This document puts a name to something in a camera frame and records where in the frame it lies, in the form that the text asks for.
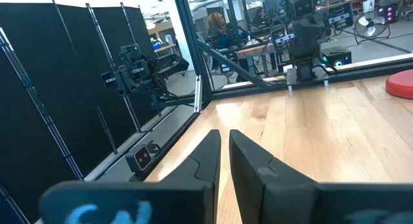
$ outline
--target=red disc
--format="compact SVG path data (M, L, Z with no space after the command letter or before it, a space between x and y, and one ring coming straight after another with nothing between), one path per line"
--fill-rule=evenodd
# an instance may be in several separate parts
M393 96L413 99L413 70L406 70L390 76L386 91Z

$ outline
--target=fan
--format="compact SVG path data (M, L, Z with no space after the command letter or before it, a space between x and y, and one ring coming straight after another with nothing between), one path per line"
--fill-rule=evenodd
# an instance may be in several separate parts
M362 41L377 38L386 30L386 28L388 28L386 19L384 17L376 16L374 12L368 12L361 15L354 23L354 31L358 36L364 38Z

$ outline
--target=red round object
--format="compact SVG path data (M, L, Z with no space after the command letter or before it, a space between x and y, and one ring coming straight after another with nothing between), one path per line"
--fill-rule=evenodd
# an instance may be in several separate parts
M390 76L386 81L386 92L393 96L413 99L413 70Z

